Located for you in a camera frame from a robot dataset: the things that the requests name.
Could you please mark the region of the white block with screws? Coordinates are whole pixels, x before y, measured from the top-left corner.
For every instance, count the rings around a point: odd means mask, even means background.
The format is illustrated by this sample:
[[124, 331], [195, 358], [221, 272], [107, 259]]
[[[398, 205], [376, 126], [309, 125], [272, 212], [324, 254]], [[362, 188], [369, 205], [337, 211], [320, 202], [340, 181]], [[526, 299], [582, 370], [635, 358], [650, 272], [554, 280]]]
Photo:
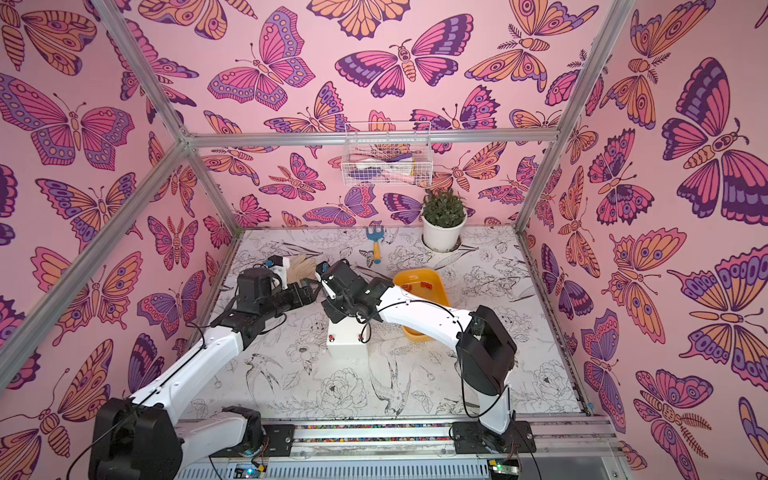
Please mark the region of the white block with screws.
[[[329, 334], [334, 336], [334, 342], [328, 341]], [[367, 324], [347, 317], [338, 323], [328, 324], [326, 346], [335, 360], [367, 360], [369, 338]]]

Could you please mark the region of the yellow plastic tray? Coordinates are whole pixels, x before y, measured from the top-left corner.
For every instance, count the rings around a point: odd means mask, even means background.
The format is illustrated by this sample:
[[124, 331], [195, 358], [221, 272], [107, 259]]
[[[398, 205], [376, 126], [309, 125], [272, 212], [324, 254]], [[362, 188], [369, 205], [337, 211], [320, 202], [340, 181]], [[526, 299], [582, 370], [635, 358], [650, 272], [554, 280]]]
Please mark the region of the yellow plastic tray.
[[446, 346], [455, 344], [456, 324], [451, 305], [437, 271], [419, 268], [399, 272], [393, 283], [411, 299], [387, 309], [384, 318], [405, 328], [412, 339], [421, 336]]

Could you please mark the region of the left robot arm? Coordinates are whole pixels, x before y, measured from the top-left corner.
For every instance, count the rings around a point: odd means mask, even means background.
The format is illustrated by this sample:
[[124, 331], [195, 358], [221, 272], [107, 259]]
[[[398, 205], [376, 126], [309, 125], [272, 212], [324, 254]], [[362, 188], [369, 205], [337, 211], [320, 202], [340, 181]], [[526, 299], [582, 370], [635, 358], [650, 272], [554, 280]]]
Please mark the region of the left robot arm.
[[314, 271], [296, 277], [271, 264], [239, 274], [234, 296], [199, 342], [155, 380], [98, 411], [93, 442], [84, 451], [91, 479], [173, 479], [185, 467], [231, 450], [260, 455], [268, 444], [258, 411], [226, 407], [205, 420], [181, 416], [198, 393], [259, 336], [266, 322], [312, 304]]

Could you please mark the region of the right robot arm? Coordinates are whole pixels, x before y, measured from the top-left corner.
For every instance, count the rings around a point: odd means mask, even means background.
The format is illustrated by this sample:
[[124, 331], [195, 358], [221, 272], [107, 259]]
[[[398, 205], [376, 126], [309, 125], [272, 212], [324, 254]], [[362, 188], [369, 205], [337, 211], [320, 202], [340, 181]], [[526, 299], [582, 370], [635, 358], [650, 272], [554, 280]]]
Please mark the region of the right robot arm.
[[456, 309], [386, 279], [367, 281], [345, 260], [321, 263], [316, 277], [327, 294], [321, 305], [332, 323], [349, 318], [364, 326], [396, 324], [452, 349], [461, 389], [471, 388], [478, 395], [479, 412], [467, 416], [479, 426], [482, 444], [499, 453], [522, 449], [527, 437], [515, 421], [510, 387], [517, 345], [493, 309]]

